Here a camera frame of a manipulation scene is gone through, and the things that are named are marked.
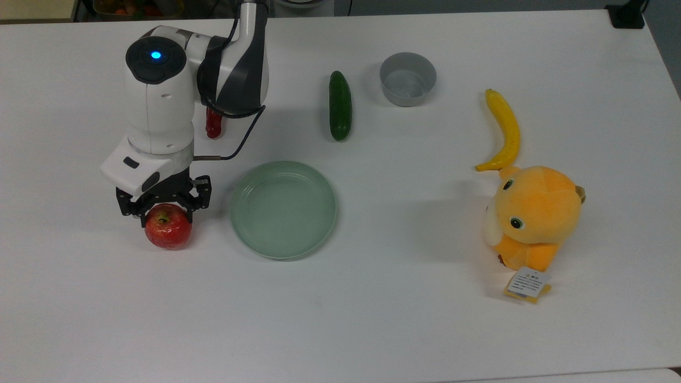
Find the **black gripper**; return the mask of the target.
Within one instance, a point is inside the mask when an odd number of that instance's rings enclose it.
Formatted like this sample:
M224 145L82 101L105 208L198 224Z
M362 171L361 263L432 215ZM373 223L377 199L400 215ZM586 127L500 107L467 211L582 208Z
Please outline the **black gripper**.
M146 213L160 203L178 203L188 215L197 210L207 209L211 202L212 182L210 176L190 177L189 171L182 171L153 185L133 201L133 196L122 189L116 189L116 198L123 216L139 219L140 226L146 226Z

